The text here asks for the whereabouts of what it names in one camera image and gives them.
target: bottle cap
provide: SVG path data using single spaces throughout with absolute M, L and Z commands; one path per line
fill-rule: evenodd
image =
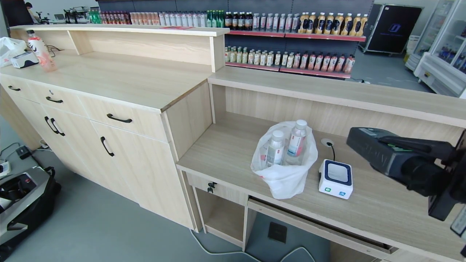
M 272 132 L 272 139 L 275 141 L 281 141 L 284 136 L 283 131 L 275 130 Z
M 306 129 L 307 126 L 308 126 L 308 123 L 306 122 L 306 120 L 299 119 L 296 121 L 295 127 L 299 130 L 304 130 Z

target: drawer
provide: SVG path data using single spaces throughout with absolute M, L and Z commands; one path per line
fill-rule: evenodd
M 208 192 L 208 188 L 211 187 L 209 186 L 209 183 L 214 183 L 213 181 L 209 181 L 207 179 L 198 177 L 193 174 L 186 173 L 188 176 L 188 182 L 191 186 L 198 188 L 200 190 Z M 237 204 L 240 204 L 242 206 L 245 206 L 247 203 L 248 195 L 239 192 L 238 190 L 231 189 L 227 186 L 221 185 L 221 184 L 215 184 L 215 187 L 212 188 L 212 191 L 210 193 L 219 196 L 221 198 L 224 198 L 226 200 L 230 200 L 231 202 L 235 202 Z
M 324 225 L 318 221 L 312 222 L 311 219 L 293 215 L 287 211 L 256 200 L 249 199 L 247 207 L 248 209 L 263 213 L 282 222 L 375 258 L 387 258 L 393 250 L 391 246 L 372 241 L 361 236 L 353 235 L 351 233 L 346 234 L 343 231 L 337 231 L 332 229 L 331 226 Z
M 159 113 L 99 97 L 80 96 L 79 98 L 92 120 L 167 142 Z
M 48 84 L 28 82 L 37 102 L 66 112 L 87 117 L 77 95 Z
M 27 82 L 19 78 L 1 75 L 0 83 L 10 96 L 22 97 L 35 101 L 35 96 L 29 89 Z

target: logo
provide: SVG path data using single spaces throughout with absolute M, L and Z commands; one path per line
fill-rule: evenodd
M 390 28 L 388 29 L 389 32 L 396 33 L 398 30 L 400 30 L 401 25 L 400 24 L 392 24 Z

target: checkout counter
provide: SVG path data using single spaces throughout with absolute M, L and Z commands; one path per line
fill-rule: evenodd
M 7 67 L 0 82 L 76 173 L 243 250 L 260 212 L 332 241 L 332 262 L 463 260 L 464 243 L 449 229 L 462 205 L 444 222 L 429 217 L 427 198 L 374 171 L 346 145 L 346 136 L 351 127 L 367 126 L 454 145 L 466 128 L 465 100 L 225 67 L 225 28 L 19 26 L 11 28 L 12 37 L 24 39 L 29 29 L 47 44 L 68 49 L 56 52 L 59 69 Z M 45 99 L 50 94 L 64 103 Z M 67 135 L 50 135 L 43 115 L 56 116 Z M 270 126 L 296 119 L 313 129 L 319 158 L 303 193 L 276 200 L 251 171 L 251 157 Z M 318 167 L 332 156 L 322 138 L 332 139 L 336 160 L 353 168 L 349 200 L 318 191 Z M 74 152 L 73 161 L 87 162 L 87 170 L 61 155 L 63 149 Z M 112 165 L 124 170 L 119 182 L 131 190 L 112 180 L 118 177 Z

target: dark gray shelving wall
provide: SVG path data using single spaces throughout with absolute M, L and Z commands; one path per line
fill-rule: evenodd
M 230 12 L 253 13 L 279 13 L 295 14 L 302 12 L 329 12 L 369 14 L 374 0 L 135 0 L 118 2 L 99 2 L 102 11 L 126 11 L 126 12 L 167 12 L 167 11 L 205 11 L 225 10 Z M 250 35 L 225 35 L 227 46 L 241 46 L 262 51 L 323 52 L 333 54 L 353 55 L 358 46 L 355 41 L 279 38 Z

